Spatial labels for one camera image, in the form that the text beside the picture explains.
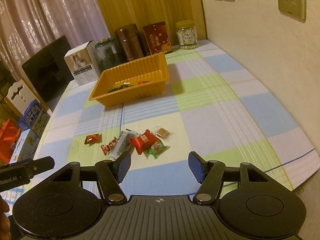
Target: white box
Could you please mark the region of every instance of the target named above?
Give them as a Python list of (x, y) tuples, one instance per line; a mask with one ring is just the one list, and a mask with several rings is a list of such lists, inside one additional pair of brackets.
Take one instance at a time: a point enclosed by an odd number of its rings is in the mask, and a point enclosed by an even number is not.
[(64, 56), (64, 60), (79, 86), (98, 80), (101, 74), (94, 46), (93, 41), (88, 41), (69, 50)]

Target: clear plastic packet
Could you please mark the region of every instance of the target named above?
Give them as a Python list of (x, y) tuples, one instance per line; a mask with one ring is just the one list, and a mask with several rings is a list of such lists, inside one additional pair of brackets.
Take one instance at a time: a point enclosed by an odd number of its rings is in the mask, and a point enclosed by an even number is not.
[(146, 152), (156, 159), (160, 153), (163, 153), (168, 148), (170, 148), (170, 146), (165, 146), (161, 140), (158, 140), (148, 150), (146, 150)]
[(140, 135), (141, 134), (131, 130), (121, 131), (115, 147), (112, 149), (111, 153), (109, 153), (109, 157), (111, 159), (117, 159), (122, 153), (129, 151), (132, 146), (130, 138), (135, 138)]
[(163, 128), (159, 124), (153, 130), (153, 133), (162, 140), (167, 140), (170, 137), (170, 135), (172, 134), (171, 132), (167, 131), (165, 128)]

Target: red box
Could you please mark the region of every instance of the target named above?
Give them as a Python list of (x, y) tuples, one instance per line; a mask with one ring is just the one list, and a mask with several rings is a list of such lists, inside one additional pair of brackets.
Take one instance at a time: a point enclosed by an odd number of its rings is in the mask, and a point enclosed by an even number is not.
[(172, 52), (171, 43), (167, 33), (165, 22), (153, 23), (143, 26), (151, 55), (159, 52), (165, 54)]

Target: green candy wrapper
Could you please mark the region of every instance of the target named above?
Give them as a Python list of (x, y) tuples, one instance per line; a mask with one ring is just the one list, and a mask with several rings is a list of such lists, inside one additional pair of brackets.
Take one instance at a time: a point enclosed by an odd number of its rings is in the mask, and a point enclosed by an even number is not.
[(120, 89), (123, 89), (123, 88), (127, 88), (127, 87), (130, 87), (130, 86), (131, 86), (130, 83), (124, 83), (124, 84), (122, 84), (120, 86), (113, 87), (112, 89), (110, 89), (108, 91), (108, 93), (113, 92), (113, 91), (117, 91), (117, 90), (120, 90)]
[(170, 146), (164, 146), (162, 141), (158, 140), (147, 150), (147, 153), (151, 154), (156, 159), (160, 153), (163, 153), (169, 147)]

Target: blue box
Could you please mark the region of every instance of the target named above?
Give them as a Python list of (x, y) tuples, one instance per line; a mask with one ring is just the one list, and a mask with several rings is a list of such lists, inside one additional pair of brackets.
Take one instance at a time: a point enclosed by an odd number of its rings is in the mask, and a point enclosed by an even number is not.
[(50, 119), (49, 114), (42, 108), (39, 102), (35, 99), (30, 102), (27, 109), (18, 121), (18, 125), (22, 131), (31, 129), (39, 137), (42, 136), (45, 126)]
[(15, 163), (19, 161), (24, 161), (26, 159), (33, 159), (35, 156), (40, 138), (33, 132), (33, 130), (28, 129), (21, 133), (14, 152), (11, 156), (10, 163)]

